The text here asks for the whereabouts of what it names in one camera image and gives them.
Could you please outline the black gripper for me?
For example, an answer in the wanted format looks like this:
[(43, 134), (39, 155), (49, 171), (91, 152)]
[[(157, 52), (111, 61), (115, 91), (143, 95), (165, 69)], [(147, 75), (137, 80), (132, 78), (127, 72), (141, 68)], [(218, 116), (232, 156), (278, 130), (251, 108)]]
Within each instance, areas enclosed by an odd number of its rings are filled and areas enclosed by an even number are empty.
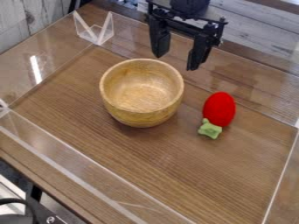
[(220, 44), (224, 26), (228, 24), (226, 17), (210, 7), (211, 0), (145, 0), (145, 2), (148, 4), (147, 12), (151, 15), (151, 47), (156, 58), (163, 57), (169, 51), (168, 25), (180, 32), (204, 33), (195, 36), (188, 53), (187, 70), (196, 70), (210, 55), (210, 37), (214, 46)]

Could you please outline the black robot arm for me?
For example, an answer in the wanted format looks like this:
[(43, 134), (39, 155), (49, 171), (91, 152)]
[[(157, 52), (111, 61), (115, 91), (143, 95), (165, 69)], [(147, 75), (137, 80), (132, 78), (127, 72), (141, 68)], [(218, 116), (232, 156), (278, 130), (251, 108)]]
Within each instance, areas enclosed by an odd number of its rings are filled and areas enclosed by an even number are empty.
[(193, 39), (187, 70), (193, 71), (207, 61), (214, 46), (219, 46), (227, 19), (211, 15), (211, 0), (145, 0), (145, 21), (149, 26), (152, 53), (156, 58), (169, 52), (171, 31)]

